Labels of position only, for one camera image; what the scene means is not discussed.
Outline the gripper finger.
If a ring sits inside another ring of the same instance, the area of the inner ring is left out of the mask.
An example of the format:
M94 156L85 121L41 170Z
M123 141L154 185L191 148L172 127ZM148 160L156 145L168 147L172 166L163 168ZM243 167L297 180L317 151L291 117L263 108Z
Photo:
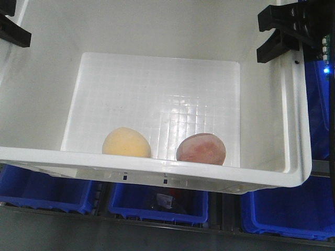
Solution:
M1 39L22 48L30 47L31 33L1 15Z
M16 0L0 0L1 15L13 17L16 11Z

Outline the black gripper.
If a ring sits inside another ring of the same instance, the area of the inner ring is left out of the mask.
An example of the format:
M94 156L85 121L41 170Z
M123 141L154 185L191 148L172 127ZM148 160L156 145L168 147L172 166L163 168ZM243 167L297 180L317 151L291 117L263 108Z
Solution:
M324 37L332 33L334 1L298 1L298 4L269 5L258 14L259 31L275 29L256 50L257 62L267 63L303 45L306 62L324 60ZM298 31L298 38L285 32Z

